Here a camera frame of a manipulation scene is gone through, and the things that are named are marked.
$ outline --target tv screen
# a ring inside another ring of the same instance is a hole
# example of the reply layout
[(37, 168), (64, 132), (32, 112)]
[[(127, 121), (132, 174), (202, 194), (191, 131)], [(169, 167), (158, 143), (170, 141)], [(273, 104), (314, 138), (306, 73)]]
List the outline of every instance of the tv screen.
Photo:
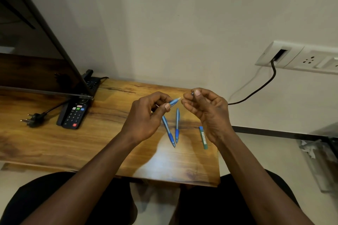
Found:
[(91, 95), (30, 0), (0, 0), (0, 88)]

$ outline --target fingernail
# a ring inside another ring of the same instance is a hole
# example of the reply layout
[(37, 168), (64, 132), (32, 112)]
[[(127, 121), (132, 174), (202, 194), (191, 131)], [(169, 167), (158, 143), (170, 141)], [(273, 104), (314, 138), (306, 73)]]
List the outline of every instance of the fingernail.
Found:
[(201, 94), (201, 92), (200, 92), (198, 89), (196, 89), (196, 90), (194, 91), (194, 94), (195, 94), (196, 96), (198, 96), (198, 95)]

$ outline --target label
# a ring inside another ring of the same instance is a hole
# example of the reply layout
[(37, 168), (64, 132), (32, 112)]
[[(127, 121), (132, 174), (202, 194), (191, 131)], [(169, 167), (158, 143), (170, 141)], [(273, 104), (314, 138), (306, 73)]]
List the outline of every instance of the label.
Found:
[(204, 132), (201, 132), (201, 134), (202, 134), (203, 144), (206, 145), (206, 140), (205, 140)]

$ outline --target leg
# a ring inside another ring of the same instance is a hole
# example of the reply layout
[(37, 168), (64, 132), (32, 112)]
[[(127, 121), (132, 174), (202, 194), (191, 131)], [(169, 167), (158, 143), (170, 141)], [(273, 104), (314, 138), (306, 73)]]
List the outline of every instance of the leg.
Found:
[[(299, 206), (286, 182), (267, 171), (276, 184)], [(231, 174), (217, 188), (196, 186), (181, 191), (175, 216), (179, 224), (256, 224)]]
[[(6, 206), (0, 225), (19, 225), (74, 174), (53, 173), (20, 187)], [(129, 183), (114, 178), (94, 207), (86, 224), (99, 224), (101, 220), (105, 224), (109, 221), (115, 224), (132, 224), (137, 216), (137, 210), (135, 217), (131, 215), (134, 206)]]

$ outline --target pen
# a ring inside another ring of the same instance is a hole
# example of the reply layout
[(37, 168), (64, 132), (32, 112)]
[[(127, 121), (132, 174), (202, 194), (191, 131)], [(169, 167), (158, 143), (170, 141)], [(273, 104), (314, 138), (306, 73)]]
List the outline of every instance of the pen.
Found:
[(172, 100), (169, 104), (170, 104), (170, 107), (173, 107), (179, 100), (181, 99), (181, 97), (180, 98), (177, 98), (177, 99), (174, 99), (174, 100)]
[(200, 134), (201, 134), (203, 148), (204, 148), (204, 149), (208, 149), (208, 145), (207, 145), (206, 140), (205, 140), (205, 135), (204, 135), (203, 126), (200, 126), (200, 127), (199, 127), (199, 132), (200, 132)]
[(163, 124), (164, 124), (164, 126), (165, 126), (165, 128), (166, 128), (166, 130), (167, 130), (167, 134), (168, 134), (168, 136), (169, 136), (169, 140), (170, 140), (172, 146), (173, 146), (174, 148), (176, 148), (176, 144), (175, 144), (174, 138), (173, 138), (173, 136), (172, 136), (172, 134), (171, 134), (171, 132), (170, 132), (170, 130), (169, 130), (168, 122), (167, 122), (165, 116), (162, 117), (162, 122), (163, 122)]
[(176, 138), (176, 144), (179, 141), (179, 121), (180, 121), (180, 110), (176, 109), (176, 130), (175, 130), (175, 138)]

